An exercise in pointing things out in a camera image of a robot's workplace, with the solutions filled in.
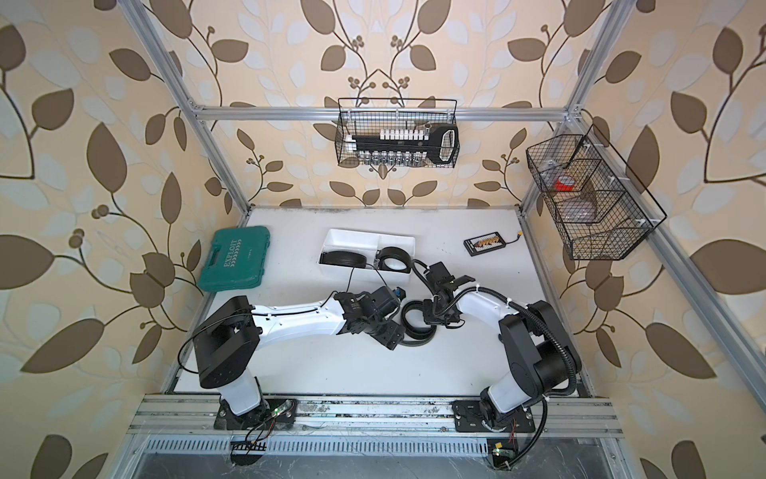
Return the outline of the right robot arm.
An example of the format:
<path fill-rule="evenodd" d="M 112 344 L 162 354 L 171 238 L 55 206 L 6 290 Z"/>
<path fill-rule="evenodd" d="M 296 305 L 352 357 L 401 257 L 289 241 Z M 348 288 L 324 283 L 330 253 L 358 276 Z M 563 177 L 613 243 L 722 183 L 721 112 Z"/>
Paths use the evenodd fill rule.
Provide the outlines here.
<path fill-rule="evenodd" d="M 549 303 L 522 305 L 478 285 L 474 277 L 455 277 L 444 263 L 429 265 L 418 277 L 432 295 L 424 305 L 426 321 L 450 327 L 470 317 L 500 337 L 509 371 L 480 393 L 480 411 L 486 423 L 497 428 L 519 409 L 576 392 L 582 359 Z"/>

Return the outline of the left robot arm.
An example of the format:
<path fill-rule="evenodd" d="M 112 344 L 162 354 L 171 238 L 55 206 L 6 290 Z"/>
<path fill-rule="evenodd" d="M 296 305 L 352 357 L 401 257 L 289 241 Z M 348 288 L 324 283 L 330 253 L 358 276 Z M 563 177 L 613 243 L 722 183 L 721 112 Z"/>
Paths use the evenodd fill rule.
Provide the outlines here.
<path fill-rule="evenodd" d="M 191 334 L 197 377 L 203 389 L 215 389 L 237 418 L 265 413 L 265 402 L 249 362 L 262 347 L 308 336 L 365 333 L 389 350 L 401 343 L 405 328 L 394 320 L 406 291 L 386 285 L 369 293 L 331 293 L 307 305 L 252 305 L 245 295 L 232 297 Z"/>

